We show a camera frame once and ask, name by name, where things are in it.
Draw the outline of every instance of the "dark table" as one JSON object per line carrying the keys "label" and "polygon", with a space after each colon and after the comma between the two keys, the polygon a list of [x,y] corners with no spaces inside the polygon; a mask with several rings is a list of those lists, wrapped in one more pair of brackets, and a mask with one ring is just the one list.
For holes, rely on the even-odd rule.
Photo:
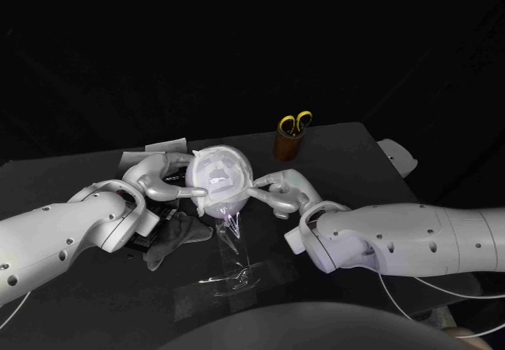
{"label": "dark table", "polygon": [[[417,198],[362,124],[345,123],[309,128],[298,159],[276,161],[274,133],[189,142],[189,149],[225,144],[247,156],[254,176],[298,169],[325,200],[352,209],[371,204],[417,202]],[[93,182],[110,179],[122,151],[47,160],[15,162],[0,168],[3,198],[12,198],[2,219],[48,203],[65,202]],[[191,200],[181,207],[197,213]],[[321,272],[306,253],[295,255],[283,234],[299,217],[274,217],[272,208],[250,199],[241,211],[243,234],[251,263],[269,262],[276,277],[253,297],[221,298],[207,309],[192,308],[185,288],[223,271],[217,237],[186,244],[150,272],[142,253],[123,248],[113,254],[91,248],[70,271],[36,289],[0,331],[0,348],[34,349],[155,349],[191,329],[233,312],[276,303],[334,300],[397,313],[375,273],[362,269]],[[214,225],[214,219],[202,221]],[[461,298],[446,295],[414,279],[387,277],[399,304],[420,314]],[[476,293],[471,274],[433,278],[458,292]],[[0,308],[0,320],[21,299]]]}

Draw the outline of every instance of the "screw hole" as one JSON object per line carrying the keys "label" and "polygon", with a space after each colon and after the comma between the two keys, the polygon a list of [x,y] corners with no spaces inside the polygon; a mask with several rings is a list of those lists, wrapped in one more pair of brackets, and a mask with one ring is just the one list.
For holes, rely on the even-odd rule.
{"label": "screw hole", "polygon": [[19,278],[16,275],[9,276],[8,283],[12,287],[19,283]]}
{"label": "screw hole", "polygon": [[65,250],[62,250],[61,253],[59,253],[59,259],[61,259],[61,261],[65,261],[65,260],[67,260],[67,256],[68,256],[68,253],[67,253]]}
{"label": "screw hole", "polygon": [[432,250],[433,253],[438,252],[438,244],[433,241],[429,243],[429,250]]}

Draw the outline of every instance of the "white cable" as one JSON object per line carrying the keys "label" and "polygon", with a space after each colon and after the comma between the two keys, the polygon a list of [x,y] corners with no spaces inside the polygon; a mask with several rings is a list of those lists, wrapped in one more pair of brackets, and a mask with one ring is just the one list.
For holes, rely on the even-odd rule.
{"label": "white cable", "polygon": [[18,307],[16,310],[13,311],[13,314],[10,315],[9,319],[3,322],[3,325],[0,326],[0,329],[3,328],[3,326],[6,326],[8,322],[9,322],[10,319],[13,318],[13,315],[18,313],[18,310],[22,308],[28,297],[29,297],[29,294],[26,294],[25,299],[23,299],[22,303],[19,304],[19,307]]}
{"label": "white cable", "polygon": [[[397,309],[400,310],[400,312],[404,314],[407,319],[412,319],[412,317],[406,314],[404,310],[400,308],[397,302],[394,301],[394,298],[390,294],[390,291],[387,290],[387,285],[384,284],[384,280],[383,280],[383,275],[381,273],[378,273],[378,278],[381,279],[383,282],[383,287],[384,290],[387,291],[387,294],[390,295],[390,299],[393,301],[393,304],[397,306]],[[505,298],[505,295],[489,295],[489,296],[482,296],[482,297],[475,297],[471,295],[462,295],[458,293],[451,292],[449,290],[442,289],[440,287],[435,286],[433,284],[430,284],[429,282],[423,281],[419,277],[414,277],[420,282],[423,282],[426,285],[429,285],[432,288],[439,289],[442,292],[446,292],[452,295],[456,295],[458,297],[463,297],[463,298],[471,298],[471,299],[498,299],[498,298]],[[472,334],[472,335],[459,335],[456,336],[458,339],[469,339],[469,338],[476,338],[476,337],[482,337],[487,334],[494,333],[497,330],[501,330],[502,328],[505,328],[505,323],[502,323],[498,327],[492,328],[491,330],[487,330],[485,332]]]}
{"label": "white cable", "polygon": [[422,283],[425,283],[427,286],[430,286],[435,289],[439,289],[442,292],[446,292],[448,294],[456,295],[458,297],[468,298],[468,299],[500,299],[505,298],[505,294],[501,295],[482,295],[482,296],[474,296],[474,295],[463,295],[455,292],[451,292],[449,290],[442,289],[436,285],[430,284],[427,281],[423,281],[419,277],[414,277]]}

